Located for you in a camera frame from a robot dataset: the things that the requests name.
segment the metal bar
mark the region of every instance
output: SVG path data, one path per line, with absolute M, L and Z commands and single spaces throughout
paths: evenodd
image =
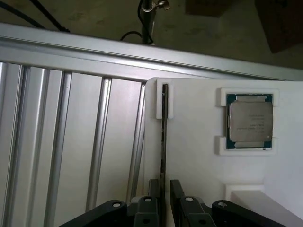
M 22 83 L 22 67 L 15 64 L 7 64 L 4 101 L 2 106 L 2 120 L 0 125 L 0 226 L 3 226 L 5 205 L 8 194 L 11 193 L 10 166 L 13 159 L 14 136 L 18 119 L 20 90 Z
M 33 151 L 33 164 L 31 171 L 31 179 L 30 179 L 30 188 L 29 188 L 29 202 L 27 205 L 27 225 L 31 226 L 32 218 L 33 218 L 33 205 L 34 205 L 34 197 L 36 193 L 36 181 L 38 175 L 38 165 L 39 165 L 39 157 L 41 152 L 41 140 L 42 140 L 42 129 L 44 125 L 44 116 L 45 116 L 45 105 L 46 105 L 46 95 L 48 89 L 48 81 L 49 81 L 49 70 L 46 69 L 31 69 L 31 77 L 41 78 L 41 83 L 39 86 L 38 92 L 38 105 L 37 105 L 37 114 L 36 114 L 36 122 L 35 122 L 35 142 L 34 142 L 34 151 Z
M 137 194 L 137 186 L 140 172 L 140 163 L 144 142 L 144 123 L 145 123 L 145 84 L 141 85 L 136 127 L 134 132 L 134 143 L 132 151 L 132 160 L 128 178 L 128 187 L 126 202 L 130 203 L 131 199 Z
M 143 7 L 145 9 L 150 9 L 152 7 L 152 0 L 144 0 L 143 1 Z M 144 23 L 145 27 L 148 30 L 148 31 L 146 31 L 144 26 L 142 26 L 142 43 L 143 44 L 149 44 L 151 42 L 151 40 L 148 36 L 148 33 L 152 37 L 154 20 L 155 20 L 155 16 L 156 16 L 156 10 L 154 9 L 151 12 L 148 12 L 148 13 L 141 10 L 141 15 L 142 15 L 143 23 Z
M 165 205 L 165 176 L 166 176 L 166 136 L 167 136 L 167 117 L 169 102 L 169 85 L 163 84 L 162 87 L 162 133 L 161 133 L 161 166 L 160 166 L 160 223 L 165 226 L 166 205 Z
M 169 71 L 181 73 L 183 77 L 188 74 L 215 79 L 214 72 L 221 72 L 228 74 L 222 74 L 221 76 L 221 78 L 226 79 L 230 79 L 232 75 L 238 75 L 262 79 L 302 80 L 303 74 L 303 71 L 299 69 L 161 49 L 148 45 L 128 44 L 3 23 L 0 23 L 0 41 L 0 61 L 23 62 L 28 65 L 40 65 L 54 69 L 67 70 L 72 68 L 97 75 L 100 75 L 100 72 L 112 75 L 118 70 L 121 77 L 127 77 L 127 75 L 138 77 L 140 75 L 141 78 L 144 77 L 144 80 L 147 80 L 154 77 L 155 72 L 152 72 L 151 69 L 155 69 L 158 70 L 157 76 L 159 75 L 158 73 L 162 73 L 161 71 L 165 71 L 166 76 L 161 74 L 159 77 L 170 77 L 170 75 L 167 75 Z M 32 44 L 30 47 L 31 51 L 26 53 L 22 48 L 15 49 L 16 47 L 12 47 L 12 45 L 25 44 L 23 48 L 26 48 L 30 46 L 30 43 Z M 41 48 L 43 47 L 51 47 L 51 50 L 42 52 Z M 59 51 L 63 50 L 69 52 L 72 59 L 63 57 L 59 53 Z M 87 61 L 87 56 L 80 57 L 79 54 L 88 54 L 92 59 Z M 103 71 L 107 65 L 105 63 L 110 64 L 110 74 Z
M 4 100 L 6 73 L 7 73 L 7 65 L 5 63 L 0 62 L 0 126 L 1 126 L 2 107 Z
M 95 208 L 96 206 L 105 130 L 107 125 L 107 113 L 108 113 L 111 83 L 112 83 L 111 79 L 102 79 L 98 113 L 97 113 L 97 122 L 96 122 L 96 133 L 94 139 L 94 148 L 93 148 L 91 170 L 89 177 L 89 189 L 88 189 L 86 211 L 89 211 Z
M 10 157 L 10 165 L 9 165 L 9 178 L 7 183 L 6 190 L 6 199 L 5 199 L 5 207 L 4 207 L 4 215 L 3 215 L 3 226 L 10 226 L 12 222 L 12 215 L 15 203 L 15 194 L 16 194 L 16 180 L 18 167 L 20 163 L 20 145 L 21 145 L 21 137 L 22 137 L 22 127 L 24 123 L 24 107 L 26 102 L 26 94 L 27 94 L 27 83 L 28 83 L 28 75 L 27 68 L 21 68 L 19 76 L 19 85 L 18 85 L 18 96 L 16 102 L 16 118 L 14 120 L 14 131 L 11 143 L 11 157 Z
M 62 76 L 60 98 L 57 113 L 56 138 L 54 139 L 53 156 L 51 165 L 51 175 L 49 179 L 49 188 L 47 193 L 45 226 L 53 227 L 54 216 L 57 203 L 57 194 L 59 187 L 62 151 L 65 135 L 66 118 L 68 111 L 68 102 L 71 90 L 71 73 L 65 73 Z

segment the metal rod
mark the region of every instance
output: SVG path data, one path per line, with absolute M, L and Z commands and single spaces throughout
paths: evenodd
M 126 203 L 137 194 L 139 181 L 140 164 L 144 143 L 144 116 L 145 116 L 145 84 L 141 84 L 140 98 L 137 111 L 136 127 L 134 132 L 134 142 L 132 151 L 131 167 L 129 171 Z
M 93 157 L 91 161 L 91 170 L 89 177 L 89 189 L 88 189 L 86 211 L 89 211 L 96 207 L 111 83 L 112 83 L 111 79 L 107 79 L 107 78 L 102 79 L 99 106 L 98 106 L 98 116 L 96 122 L 96 132 L 94 139 Z
M 152 0 L 144 0 L 143 7 L 145 9 L 150 9 L 152 7 Z M 148 29 L 149 34 L 152 36 L 153 24 L 154 24 L 154 20 L 155 20 L 155 16 L 156 16 L 156 11 L 153 10 L 151 12 L 146 13 L 143 10 L 141 10 L 141 12 L 142 12 L 143 23 L 145 24 L 145 27 Z M 142 26 L 142 43 L 143 44 L 150 43 L 148 32 Z
M 169 102 L 169 85 L 163 84 L 162 87 L 162 133 L 161 133 L 161 166 L 160 166 L 160 223 L 165 226 L 165 178 L 166 178 L 166 136 L 167 136 L 167 117 Z
M 63 144 L 65 136 L 65 126 L 67 121 L 68 103 L 70 99 L 72 75 L 65 72 L 62 75 L 60 98 L 58 103 L 57 122 L 55 130 L 55 139 L 53 142 L 53 157 L 51 165 L 51 175 L 49 177 L 46 209 L 45 209 L 45 227 L 54 226 L 56 212 L 57 194 L 59 188 L 61 161 L 63 153 Z

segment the metal frame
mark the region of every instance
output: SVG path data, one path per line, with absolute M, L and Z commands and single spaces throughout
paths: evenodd
M 302 80 L 303 76 L 299 69 L 3 23 L 0 23 L 0 61 L 136 81 L 192 76 Z
M 42 81 L 45 75 L 47 83 Z M 3 222 L 53 226 L 79 215 L 79 210 L 88 211 L 107 200 L 107 189 L 98 186 L 112 182 L 106 171 L 122 172 L 121 179 L 129 177 L 123 183 L 127 191 L 113 192 L 117 199 L 130 201 L 142 194 L 138 179 L 144 176 L 140 165 L 145 82 L 150 78 L 301 80 L 302 76 L 302 70 L 0 23 L 0 148 L 4 151 L 0 155 L 0 226 Z M 40 135 L 36 122 L 42 120 L 47 130 Z M 75 130 L 74 121 L 79 121 Z M 28 139 L 20 143 L 19 135 Z M 77 143 L 84 137 L 85 142 Z M 112 143 L 113 138 L 120 142 Z M 75 144 L 87 150 L 85 160 L 80 152 L 74 154 Z M 127 161 L 116 170 L 111 162 L 118 156 Z M 71 159 L 82 164 L 81 171 L 72 170 Z M 14 172 L 15 166 L 22 174 Z M 82 173 L 84 177 L 77 180 Z M 71 195 L 67 185 L 73 183 L 79 186 L 72 193 L 79 198 L 76 205 L 65 202 Z

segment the black cable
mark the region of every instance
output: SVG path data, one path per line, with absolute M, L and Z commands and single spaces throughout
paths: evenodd
M 55 27 L 62 32 L 70 32 L 67 28 L 60 25 L 60 23 L 47 11 L 47 9 L 38 1 L 38 0 L 30 0 L 34 6 L 40 10 L 41 13 L 46 16 L 47 19 L 49 19 Z
M 15 14 L 17 17 L 20 17 L 30 23 L 31 25 L 39 28 L 45 28 L 38 22 L 36 22 L 34 19 L 30 18 L 29 16 L 25 15 L 24 13 L 20 12 L 19 10 L 11 7 L 10 5 L 4 3 L 3 1 L 0 1 L 0 7 L 7 10 L 8 12 Z
M 150 42 L 148 44 L 152 44 L 153 43 L 153 39 L 148 31 L 148 28 L 145 26 L 144 22 L 143 22 L 143 19 L 141 17 L 141 7 L 142 7 L 142 4 L 143 4 L 143 0 L 140 0 L 139 2 L 139 6 L 138 6 L 138 10 L 137 10 L 137 14 L 138 14 L 138 18 L 139 20 L 141 21 L 141 24 L 143 26 L 143 28 L 145 29 L 147 35 L 148 35 L 148 38 L 150 39 Z
M 140 32 L 137 32 L 137 31 L 130 31 L 130 32 L 127 32 L 125 33 L 122 37 L 121 37 L 121 41 L 124 40 L 125 37 L 127 37 L 128 35 L 131 35 L 131 34 L 136 34 L 138 36 L 140 36 L 142 38 L 142 35 Z

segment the floor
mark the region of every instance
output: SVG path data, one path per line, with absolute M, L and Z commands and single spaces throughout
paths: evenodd
M 56 28 L 28 0 L 3 0 L 48 29 Z M 139 0 L 40 0 L 72 33 L 119 40 L 131 30 L 141 31 L 136 15 Z M 157 46 L 264 64 L 303 69 L 303 44 L 272 54 L 254 0 L 240 0 L 220 18 L 185 14 L 185 0 L 169 0 L 170 10 L 157 11 Z M 29 26 L 0 9 L 0 21 Z M 130 35 L 127 42 L 140 43 Z

